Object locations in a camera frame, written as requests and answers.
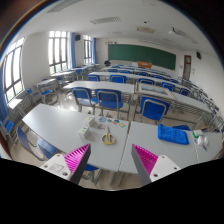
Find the pink ridged gripper left finger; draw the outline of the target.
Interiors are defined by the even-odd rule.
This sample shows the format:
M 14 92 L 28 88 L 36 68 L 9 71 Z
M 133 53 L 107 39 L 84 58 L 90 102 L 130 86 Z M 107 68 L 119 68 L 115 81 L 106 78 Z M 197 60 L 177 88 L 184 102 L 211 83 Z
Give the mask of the pink ridged gripper left finger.
M 91 145 L 86 144 L 65 155 L 55 154 L 41 169 L 78 184 L 91 154 Z

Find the pink ridged gripper right finger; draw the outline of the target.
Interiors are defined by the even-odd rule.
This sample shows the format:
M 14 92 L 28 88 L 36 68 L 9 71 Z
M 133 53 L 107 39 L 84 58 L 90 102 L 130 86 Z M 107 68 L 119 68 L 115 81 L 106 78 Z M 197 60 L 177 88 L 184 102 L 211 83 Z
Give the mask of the pink ridged gripper right finger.
M 136 144 L 132 145 L 131 155 L 143 185 L 180 170 L 166 155 L 157 156 Z

